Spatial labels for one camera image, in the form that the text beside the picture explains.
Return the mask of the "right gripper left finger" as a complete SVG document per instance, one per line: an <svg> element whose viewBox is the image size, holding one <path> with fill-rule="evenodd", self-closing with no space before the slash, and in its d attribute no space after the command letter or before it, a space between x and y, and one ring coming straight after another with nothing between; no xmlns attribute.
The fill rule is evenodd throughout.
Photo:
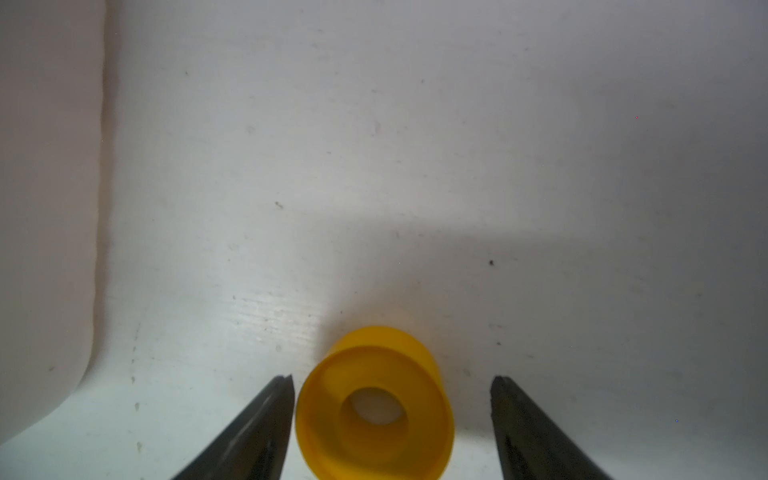
<svg viewBox="0 0 768 480"><path fill-rule="evenodd" d="M292 377L274 377L174 479L280 479L294 407Z"/></svg>

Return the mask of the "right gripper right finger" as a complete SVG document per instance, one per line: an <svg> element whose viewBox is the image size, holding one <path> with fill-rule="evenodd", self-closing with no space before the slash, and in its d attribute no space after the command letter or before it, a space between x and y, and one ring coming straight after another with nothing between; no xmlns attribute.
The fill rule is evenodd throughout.
<svg viewBox="0 0 768 480"><path fill-rule="evenodd" d="M504 479L610 479L511 378L493 379L490 403Z"/></svg>

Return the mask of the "yellow sealing tape roll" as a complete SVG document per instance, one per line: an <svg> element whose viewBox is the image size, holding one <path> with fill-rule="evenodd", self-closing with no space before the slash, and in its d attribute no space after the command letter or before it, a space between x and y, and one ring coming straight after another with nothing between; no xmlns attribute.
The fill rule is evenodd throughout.
<svg viewBox="0 0 768 480"><path fill-rule="evenodd" d="M437 363L411 335L369 326L335 343L305 380L298 445L320 479L438 479L455 426Z"/></svg>

